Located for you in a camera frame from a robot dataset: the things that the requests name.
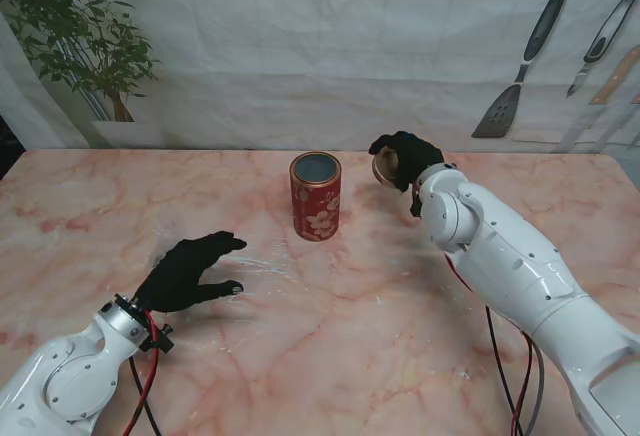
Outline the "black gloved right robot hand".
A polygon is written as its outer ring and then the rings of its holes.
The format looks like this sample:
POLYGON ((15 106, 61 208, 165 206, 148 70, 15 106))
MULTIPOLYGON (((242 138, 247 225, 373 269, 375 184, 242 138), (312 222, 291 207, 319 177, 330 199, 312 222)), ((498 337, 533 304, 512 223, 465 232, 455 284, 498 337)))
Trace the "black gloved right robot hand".
POLYGON ((392 150, 397 156, 394 187, 402 193, 430 166, 444 162, 439 148, 406 131, 380 136, 370 145, 368 152, 376 155, 384 148, 392 150))

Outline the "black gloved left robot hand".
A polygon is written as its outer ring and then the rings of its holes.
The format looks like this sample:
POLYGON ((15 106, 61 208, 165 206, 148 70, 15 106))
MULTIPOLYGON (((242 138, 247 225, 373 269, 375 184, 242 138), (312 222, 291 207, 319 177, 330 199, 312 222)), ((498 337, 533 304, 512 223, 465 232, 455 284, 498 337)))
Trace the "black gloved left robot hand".
POLYGON ((200 279, 222 256, 246 246, 245 241, 227 231, 183 239, 152 269, 136 290, 133 300, 143 311, 174 313, 239 294, 244 287, 235 280, 201 284, 200 279))

